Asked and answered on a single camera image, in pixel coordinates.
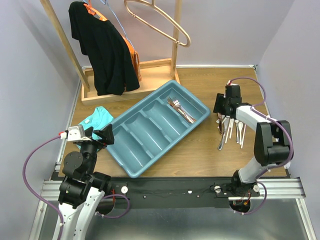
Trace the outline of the copper knife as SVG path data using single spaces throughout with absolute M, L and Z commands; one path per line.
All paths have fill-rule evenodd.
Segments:
M 219 129 L 219 134 L 222 135 L 223 134 L 223 126 L 222 126 L 222 121 L 223 121 L 223 116 L 218 113 L 218 129 Z

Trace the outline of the silver fork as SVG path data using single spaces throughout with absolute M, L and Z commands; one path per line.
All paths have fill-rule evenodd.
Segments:
M 196 122 L 196 119 L 193 118 L 180 104 L 180 102 L 176 99 L 173 101 L 174 108 L 191 124 Z

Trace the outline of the silver knife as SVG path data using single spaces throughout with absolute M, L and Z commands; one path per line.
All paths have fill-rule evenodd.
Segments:
M 225 117 L 223 125 L 224 125 L 224 132 L 225 132 L 224 143 L 226 144 L 229 138 L 229 134 L 232 134 L 232 131 L 233 131 L 234 119 L 230 117 Z

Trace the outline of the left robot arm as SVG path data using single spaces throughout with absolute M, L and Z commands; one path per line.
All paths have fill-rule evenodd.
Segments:
M 61 139 L 80 146 L 63 162 L 64 179 L 59 187 L 59 217 L 53 239 L 83 240 L 100 200 L 111 191 L 111 177 L 95 172 L 97 152 L 114 144 L 113 126 L 102 130 L 71 126 L 59 134 Z

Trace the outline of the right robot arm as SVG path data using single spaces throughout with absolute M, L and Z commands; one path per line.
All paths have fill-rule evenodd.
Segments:
M 220 114 L 219 130 L 222 138 L 219 150 L 231 133 L 233 121 L 238 120 L 255 131 L 252 159 L 245 167 L 234 172 L 231 182 L 223 191 L 241 196 L 253 188 L 266 172 L 292 160 L 294 149 L 290 123 L 270 118 L 254 106 L 244 103 L 239 85 L 229 83 L 224 93 L 217 94 L 213 112 Z

